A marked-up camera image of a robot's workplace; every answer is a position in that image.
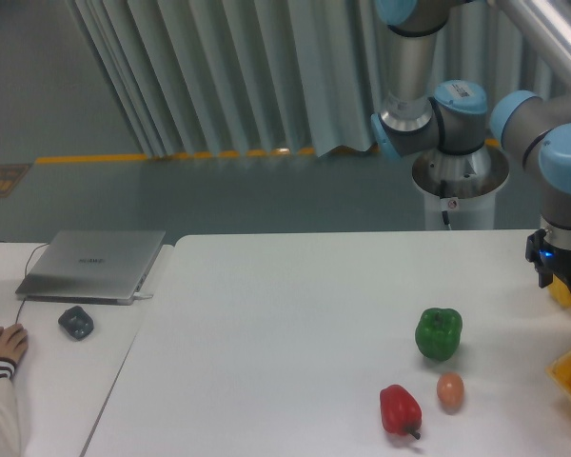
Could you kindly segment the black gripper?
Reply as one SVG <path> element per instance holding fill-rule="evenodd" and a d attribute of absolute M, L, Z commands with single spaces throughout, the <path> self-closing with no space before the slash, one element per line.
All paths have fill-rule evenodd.
<path fill-rule="evenodd" d="M 525 259 L 538 274 L 538 285 L 546 288 L 557 276 L 571 294 L 571 230 L 539 228 L 527 237 Z"/>

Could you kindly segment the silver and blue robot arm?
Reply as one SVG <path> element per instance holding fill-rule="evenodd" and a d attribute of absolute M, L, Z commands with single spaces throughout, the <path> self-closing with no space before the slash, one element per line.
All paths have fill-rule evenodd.
<path fill-rule="evenodd" d="M 377 3 L 395 44 L 387 65 L 390 88 L 371 118 L 378 146 L 397 158 L 438 152 L 439 168 L 428 178 L 446 190 L 452 162 L 476 156 L 483 130 L 490 129 L 540 186 L 541 226 L 527 239 L 525 257 L 541 287 L 559 280 L 571 294 L 571 90 L 551 100 L 518 90 L 493 109 L 471 83 L 444 82 L 428 94 L 436 37 L 454 8 L 452 1 Z M 561 1 L 497 1 L 494 8 L 571 89 L 571 7 Z"/>

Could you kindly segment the person's hand on mouse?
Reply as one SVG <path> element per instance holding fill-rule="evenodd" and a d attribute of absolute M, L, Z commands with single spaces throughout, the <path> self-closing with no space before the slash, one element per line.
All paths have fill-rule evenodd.
<path fill-rule="evenodd" d="M 21 324 L 0 327 L 0 359 L 11 361 L 17 367 L 28 347 L 28 331 Z"/>

